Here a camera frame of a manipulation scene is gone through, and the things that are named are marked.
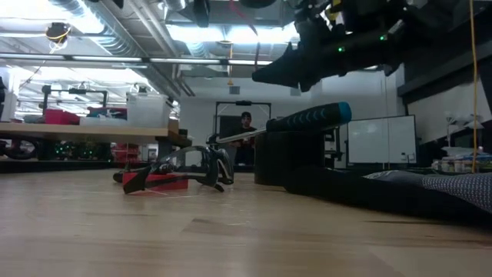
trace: person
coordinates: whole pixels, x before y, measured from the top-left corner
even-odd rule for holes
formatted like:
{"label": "person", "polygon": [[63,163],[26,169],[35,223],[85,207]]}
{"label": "person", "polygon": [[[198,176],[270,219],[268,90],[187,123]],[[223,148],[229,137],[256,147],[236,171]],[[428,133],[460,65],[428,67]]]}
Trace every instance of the person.
{"label": "person", "polygon": [[[239,135],[245,132],[256,131],[251,127],[251,113],[243,112],[241,114],[241,127],[233,135]],[[253,165],[254,164],[254,138],[244,138],[230,143],[237,149],[234,163],[236,165]]]}

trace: blue screwdriver handle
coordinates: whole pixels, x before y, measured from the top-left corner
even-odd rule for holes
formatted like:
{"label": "blue screwdriver handle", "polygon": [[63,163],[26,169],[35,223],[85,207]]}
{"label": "blue screwdriver handle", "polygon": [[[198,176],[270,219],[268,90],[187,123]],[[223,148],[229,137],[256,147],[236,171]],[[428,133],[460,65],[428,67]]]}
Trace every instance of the blue screwdriver handle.
{"label": "blue screwdriver handle", "polygon": [[346,102],[308,108],[282,119],[267,122],[267,132],[321,132],[352,119],[351,107]]}

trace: whiteboard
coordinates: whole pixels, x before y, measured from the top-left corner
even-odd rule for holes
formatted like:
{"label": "whiteboard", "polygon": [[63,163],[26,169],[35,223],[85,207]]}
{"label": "whiteboard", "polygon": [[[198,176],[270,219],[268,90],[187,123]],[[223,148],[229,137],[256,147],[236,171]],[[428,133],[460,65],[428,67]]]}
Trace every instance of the whiteboard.
{"label": "whiteboard", "polygon": [[352,121],[347,133],[349,163],[417,163],[412,115]]}
{"label": "whiteboard", "polygon": [[387,160],[386,118],[348,123],[349,163],[384,163]]}

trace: table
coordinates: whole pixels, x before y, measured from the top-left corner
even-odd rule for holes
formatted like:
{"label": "table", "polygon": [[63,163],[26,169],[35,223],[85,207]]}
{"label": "table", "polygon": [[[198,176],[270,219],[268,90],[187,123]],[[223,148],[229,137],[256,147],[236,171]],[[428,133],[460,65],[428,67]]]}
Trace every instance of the table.
{"label": "table", "polygon": [[3,175],[2,277],[490,276],[492,235],[254,185],[123,195],[115,170]]}
{"label": "table", "polygon": [[0,123],[1,134],[70,142],[93,141],[148,144],[157,141],[159,158],[171,153],[173,145],[180,147],[191,145],[189,139],[166,128]]}

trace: yellow cable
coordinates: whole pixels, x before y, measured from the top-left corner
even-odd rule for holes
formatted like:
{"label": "yellow cable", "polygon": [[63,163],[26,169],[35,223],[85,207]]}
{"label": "yellow cable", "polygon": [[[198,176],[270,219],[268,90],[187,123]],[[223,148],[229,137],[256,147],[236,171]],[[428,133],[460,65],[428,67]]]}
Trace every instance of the yellow cable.
{"label": "yellow cable", "polygon": [[475,47],[475,18],[474,18],[474,0],[470,0],[470,26],[471,26],[471,52],[474,57],[474,160],[471,171],[475,173],[477,168],[477,83],[478,83],[478,65],[477,49]]}
{"label": "yellow cable", "polygon": [[66,35],[68,35],[68,33],[70,32],[70,30],[71,30],[71,29],[69,28],[69,29],[68,29],[68,30],[67,30],[67,31],[66,31],[63,35],[59,35],[59,36],[57,36],[57,37],[50,37],[50,36],[48,36],[48,35],[46,35],[46,37],[47,37],[47,38],[49,38],[49,39],[60,39],[60,40],[61,40],[61,39],[62,39],[62,38],[64,38]]}

